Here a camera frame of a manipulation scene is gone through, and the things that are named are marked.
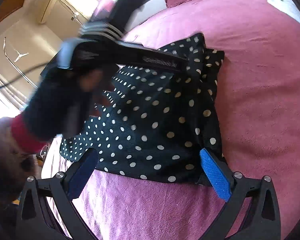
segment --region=pink bedspread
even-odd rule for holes
[[[300,218],[300,24],[266,0],[192,0],[156,14],[127,39],[159,48],[197,31],[227,57],[216,100],[223,153],[233,171],[272,177],[284,239]],[[69,165],[59,143],[43,177]],[[212,188],[95,171],[74,204],[102,240],[197,240],[223,201]]]

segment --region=silver bolt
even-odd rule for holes
[[[58,172],[58,173],[56,174],[56,177],[57,177],[58,179],[63,178],[63,176],[65,176],[65,174],[64,174],[62,171],[60,171],[60,172]]]
[[[234,173],[234,177],[236,177],[237,179],[242,179],[243,175],[242,173],[237,171],[236,173]]]
[[[28,181],[28,182],[32,182],[34,179],[35,179],[34,176],[29,176],[29,177],[27,178],[27,181]]]
[[[270,182],[271,181],[271,177],[266,175],[266,176],[264,176],[264,180],[267,181],[267,182]]]

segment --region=red cuff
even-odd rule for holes
[[[46,142],[38,141],[38,139],[28,131],[22,114],[13,118],[11,122],[11,133],[19,147],[26,153],[34,154],[46,145]]]

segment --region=polka dot fabric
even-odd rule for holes
[[[101,117],[90,117],[79,135],[62,140],[64,158],[76,162],[92,147],[97,170],[165,183],[197,183],[205,175],[204,147],[224,160],[214,108],[224,52],[206,48],[201,33],[160,50],[187,57],[186,73],[123,67],[113,77],[114,91],[105,92],[111,106],[98,106]]]

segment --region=blue gripper pad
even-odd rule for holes
[[[219,198],[227,202],[231,196],[230,182],[226,179],[222,170],[205,148],[200,151],[200,157],[202,169],[211,182],[215,192]]]

